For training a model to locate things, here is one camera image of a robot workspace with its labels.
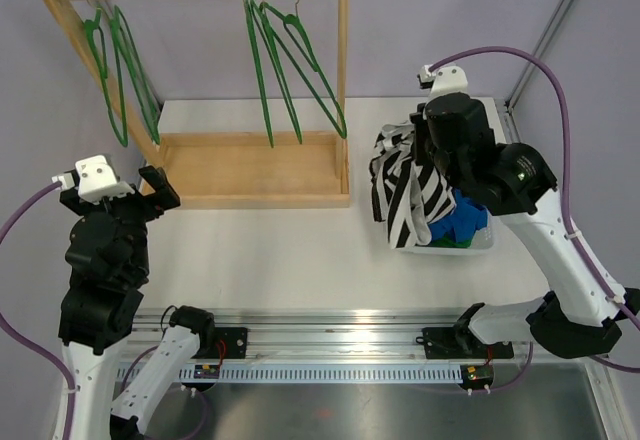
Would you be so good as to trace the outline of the green tank top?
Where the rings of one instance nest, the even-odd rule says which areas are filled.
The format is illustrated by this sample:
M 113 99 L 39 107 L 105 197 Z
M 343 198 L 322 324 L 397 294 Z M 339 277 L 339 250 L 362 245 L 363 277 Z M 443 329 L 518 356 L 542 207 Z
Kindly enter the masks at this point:
M 441 237 L 433 240 L 429 247 L 431 248 L 448 248 L 448 249 L 467 249 L 472 245 L 472 240 L 455 241 L 449 237 Z

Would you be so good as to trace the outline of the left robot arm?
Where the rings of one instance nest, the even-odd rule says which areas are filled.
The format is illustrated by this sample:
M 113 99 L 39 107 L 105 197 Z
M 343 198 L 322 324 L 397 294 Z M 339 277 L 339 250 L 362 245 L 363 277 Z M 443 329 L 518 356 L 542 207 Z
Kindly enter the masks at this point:
M 58 330 L 72 376 L 56 419 L 60 439 L 143 438 L 181 367 L 216 345 L 213 314 L 182 306 L 142 371 L 121 394 L 114 392 L 149 281 L 147 225 L 181 204 L 163 169 L 146 166 L 139 174 L 152 193 L 121 180 L 100 156 L 78 161 L 60 178 L 59 201 L 79 217 L 65 253 L 71 275 Z

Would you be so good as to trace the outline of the blue tank top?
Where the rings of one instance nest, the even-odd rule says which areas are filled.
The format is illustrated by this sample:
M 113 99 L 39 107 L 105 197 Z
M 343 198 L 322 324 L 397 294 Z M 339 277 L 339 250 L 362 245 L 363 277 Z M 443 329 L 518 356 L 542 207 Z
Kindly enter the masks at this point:
M 455 190 L 454 194 L 456 206 L 452 212 L 430 225 L 431 242 L 441 237 L 455 241 L 473 240 L 476 232 L 488 225 L 489 212 L 485 206 L 466 197 L 460 190 Z

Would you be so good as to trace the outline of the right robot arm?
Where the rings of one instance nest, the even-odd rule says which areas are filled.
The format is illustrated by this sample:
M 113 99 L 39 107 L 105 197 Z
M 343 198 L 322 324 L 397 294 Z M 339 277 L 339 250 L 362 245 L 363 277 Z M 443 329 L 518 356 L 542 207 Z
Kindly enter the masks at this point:
M 434 166 L 500 218 L 549 285 L 532 301 L 469 307 L 452 328 L 456 349 L 476 356 L 500 342 L 535 342 L 563 359 L 609 354 L 622 337 L 620 321 L 639 311 L 639 291 L 607 276 L 579 240 L 541 154 L 524 143 L 497 142 L 485 106 L 466 93 L 419 104 L 410 122 L 417 163 Z

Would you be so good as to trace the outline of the black white striped tank top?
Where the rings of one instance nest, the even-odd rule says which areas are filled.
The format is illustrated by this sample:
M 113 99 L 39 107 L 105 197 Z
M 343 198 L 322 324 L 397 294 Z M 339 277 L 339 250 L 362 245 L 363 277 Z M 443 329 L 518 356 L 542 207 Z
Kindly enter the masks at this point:
M 383 125 L 368 165 L 373 219 L 384 225 L 387 242 L 396 250 L 429 245 L 430 226 L 456 208 L 444 176 L 432 163 L 415 162 L 414 139 L 408 122 Z

